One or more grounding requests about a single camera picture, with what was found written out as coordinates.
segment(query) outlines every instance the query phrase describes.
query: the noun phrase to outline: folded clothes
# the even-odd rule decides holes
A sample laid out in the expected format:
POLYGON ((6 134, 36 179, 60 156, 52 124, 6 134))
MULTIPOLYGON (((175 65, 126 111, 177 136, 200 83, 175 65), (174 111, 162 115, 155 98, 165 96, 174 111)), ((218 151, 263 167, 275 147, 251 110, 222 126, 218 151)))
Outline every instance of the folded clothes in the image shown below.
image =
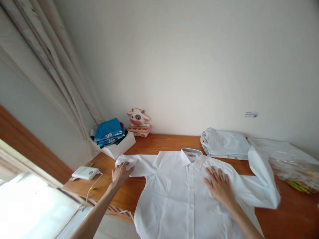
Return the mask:
POLYGON ((237 132, 207 128, 200 138, 207 156, 216 158, 248 159, 250 144, 237 132))
POLYGON ((123 132, 120 135, 117 136, 113 136, 111 138, 108 139, 103 139, 103 140, 99 140, 95 142, 95 137, 91 136, 91 139, 93 140, 93 142, 95 142, 98 146, 100 146, 100 148, 104 148, 104 146, 107 145, 111 145, 111 144, 119 144, 122 139, 127 135, 127 130, 124 130, 124 124, 122 122, 120 122, 121 125, 121 131, 123 132))
POLYGON ((94 135, 94 142, 109 139, 123 134, 124 131, 119 120, 117 118, 114 118, 99 124, 94 135))

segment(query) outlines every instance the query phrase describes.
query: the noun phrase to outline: shirt placket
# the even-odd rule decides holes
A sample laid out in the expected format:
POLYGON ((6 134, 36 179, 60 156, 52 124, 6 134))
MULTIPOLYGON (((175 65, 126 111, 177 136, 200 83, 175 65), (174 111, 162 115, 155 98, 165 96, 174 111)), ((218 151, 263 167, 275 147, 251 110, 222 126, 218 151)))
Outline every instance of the shirt placket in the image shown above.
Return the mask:
POLYGON ((189 165, 188 173, 188 209, 187 209, 187 238, 193 239, 195 233, 194 221, 194 166, 189 165))

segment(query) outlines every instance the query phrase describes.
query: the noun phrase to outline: hand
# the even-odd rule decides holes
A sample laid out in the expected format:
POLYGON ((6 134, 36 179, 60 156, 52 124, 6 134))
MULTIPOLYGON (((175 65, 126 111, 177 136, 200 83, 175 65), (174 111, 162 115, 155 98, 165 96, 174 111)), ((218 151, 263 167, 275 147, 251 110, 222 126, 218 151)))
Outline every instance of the hand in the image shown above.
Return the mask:
POLYGON ((208 168, 206 168, 207 174, 212 180, 212 183, 209 182, 207 178, 204 178, 204 182, 209 188, 212 195, 216 198, 217 201, 221 202, 225 205, 225 207, 229 208, 236 204, 236 200, 232 189, 229 184, 229 177, 225 174, 225 179, 222 174, 222 170, 218 169, 218 173, 216 173, 213 166, 211 166, 212 172, 208 168))
POLYGON ((113 183, 122 186, 122 184, 127 180, 131 172, 133 172, 134 170, 134 167, 131 167, 129 170, 126 170, 126 166, 128 164, 128 162, 123 162, 120 165, 117 165, 116 169, 112 170, 113 183))

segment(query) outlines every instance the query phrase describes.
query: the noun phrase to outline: label on wall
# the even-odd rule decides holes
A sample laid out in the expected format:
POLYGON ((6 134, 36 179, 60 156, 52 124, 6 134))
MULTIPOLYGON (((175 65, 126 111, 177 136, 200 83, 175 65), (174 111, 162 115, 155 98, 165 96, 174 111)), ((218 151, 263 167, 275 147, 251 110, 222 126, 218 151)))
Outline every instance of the label on wall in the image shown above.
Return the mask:
POLYGON ((246 112, 245 117, 256 118, 259 112, 246 112))

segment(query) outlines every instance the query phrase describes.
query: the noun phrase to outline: white charger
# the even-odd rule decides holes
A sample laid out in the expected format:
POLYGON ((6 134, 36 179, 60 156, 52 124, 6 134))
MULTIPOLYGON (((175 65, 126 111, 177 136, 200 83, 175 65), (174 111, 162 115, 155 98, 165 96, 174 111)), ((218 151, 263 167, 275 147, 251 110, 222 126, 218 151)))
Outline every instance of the white charger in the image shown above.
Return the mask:
POLYGON ((99 172, 100 170, 98 168, 81 166, 72 174, 72 177, 92 180, 92 178, 94 178, 94 176, 99 172))

